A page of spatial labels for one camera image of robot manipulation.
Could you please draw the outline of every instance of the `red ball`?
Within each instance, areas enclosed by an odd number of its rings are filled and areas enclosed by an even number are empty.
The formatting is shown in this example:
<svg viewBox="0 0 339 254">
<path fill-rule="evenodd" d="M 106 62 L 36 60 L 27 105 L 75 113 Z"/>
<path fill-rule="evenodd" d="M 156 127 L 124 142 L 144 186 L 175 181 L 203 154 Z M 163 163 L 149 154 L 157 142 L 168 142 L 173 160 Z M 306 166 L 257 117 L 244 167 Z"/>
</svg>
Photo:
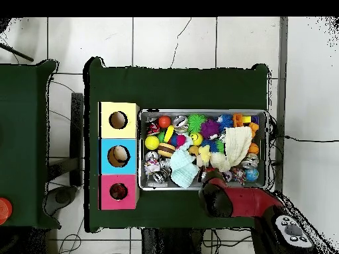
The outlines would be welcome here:
<svg viewBox="0 0 339 254">
<path fill-rule="evenodd" d="M 171 118 L 169 116 L 161 116 L 159 118 L 160 128 L 168 128 L 171 124 Z"/>
</svg>

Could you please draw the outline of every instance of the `round hole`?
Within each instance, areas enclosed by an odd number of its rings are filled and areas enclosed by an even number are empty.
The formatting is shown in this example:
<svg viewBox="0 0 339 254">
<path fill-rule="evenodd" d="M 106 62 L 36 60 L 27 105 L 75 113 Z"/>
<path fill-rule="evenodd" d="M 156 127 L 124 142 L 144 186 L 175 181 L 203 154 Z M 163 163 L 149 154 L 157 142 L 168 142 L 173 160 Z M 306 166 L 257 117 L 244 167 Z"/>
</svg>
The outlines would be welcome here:
<svg viewBox="0 0 339 254">
<path fill-rule="evenodd" d="M 127 116 L 124 112 L 116 111 L 109 117 L 109 124 L 112 128 L 122 130 L 127 125 Z"/>
<path fill-rule="evenodd" d="M 109 189 L 109 194 L 115 200 L 123 200 L 127 196 L 127 188 L 122 183 L 115 183 Z"/>
<path fill-rule="evenodd" d="M 113 167 L 124 167 L 130 160 L 130 154 L 124 146 L 113 146 L 107 154 L 107 159 Z"/>
</svg>

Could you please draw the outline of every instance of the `orange ball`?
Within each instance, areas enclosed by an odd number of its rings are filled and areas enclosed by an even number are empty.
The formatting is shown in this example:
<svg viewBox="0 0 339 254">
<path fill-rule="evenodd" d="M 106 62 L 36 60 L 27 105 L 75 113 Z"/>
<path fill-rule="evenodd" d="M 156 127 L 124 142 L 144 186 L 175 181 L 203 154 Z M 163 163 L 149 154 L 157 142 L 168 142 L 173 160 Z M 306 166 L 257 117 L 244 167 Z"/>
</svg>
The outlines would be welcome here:
<svg viewBox="0 0 339 254">
<path fill-rule="evenodd" d="M 255 143 L 251 143 L 248 153 L 259 154 L 259 147 Z"/>
<path fill-rule="evenodd" d="M 168 128 L 172 123 L 169 116 L 161 116 L 158 120 L 160 128 Z"/>
</svg>

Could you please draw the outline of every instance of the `blue box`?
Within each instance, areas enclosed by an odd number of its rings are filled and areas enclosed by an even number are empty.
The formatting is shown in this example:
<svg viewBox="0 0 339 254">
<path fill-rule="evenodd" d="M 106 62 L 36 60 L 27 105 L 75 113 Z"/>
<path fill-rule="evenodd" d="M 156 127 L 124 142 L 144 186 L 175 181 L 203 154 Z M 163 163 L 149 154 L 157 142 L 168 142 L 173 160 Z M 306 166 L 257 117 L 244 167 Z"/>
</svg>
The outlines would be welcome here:
<svg viewBox="0 0 339 254">
<path fill-rule="evenodd" d="M 114 146 L 124 146 L 130 159 L 124 167 L 113 167 L 107 155 Z M 136 139 L 101 139 L 101 174 L 103 175 L 135 175 L 136 174 Z"/>
</svg>

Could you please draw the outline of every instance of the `green platform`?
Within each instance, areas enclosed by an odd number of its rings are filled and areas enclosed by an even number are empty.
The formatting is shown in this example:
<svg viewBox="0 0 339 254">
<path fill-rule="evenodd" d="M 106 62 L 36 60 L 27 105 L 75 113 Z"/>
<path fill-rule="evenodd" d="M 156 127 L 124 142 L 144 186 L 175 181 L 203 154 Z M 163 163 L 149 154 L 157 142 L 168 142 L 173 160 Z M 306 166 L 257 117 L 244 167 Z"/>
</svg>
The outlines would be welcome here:
<svg viewBox="0 0 339 254">
<path fill-rule="evenodd" d="M 136 210 L 98 209 L 99 101 L 136 103 L 140 108 L 266 109 L 268 68 L 147 69 L 105 67 L 92 58 L 85 81 L 86 167 L 85 229 L 254 227 L 252 218 L 209 218 L 199 206 L 197 191 L 140 191 Z"/>
</svg>

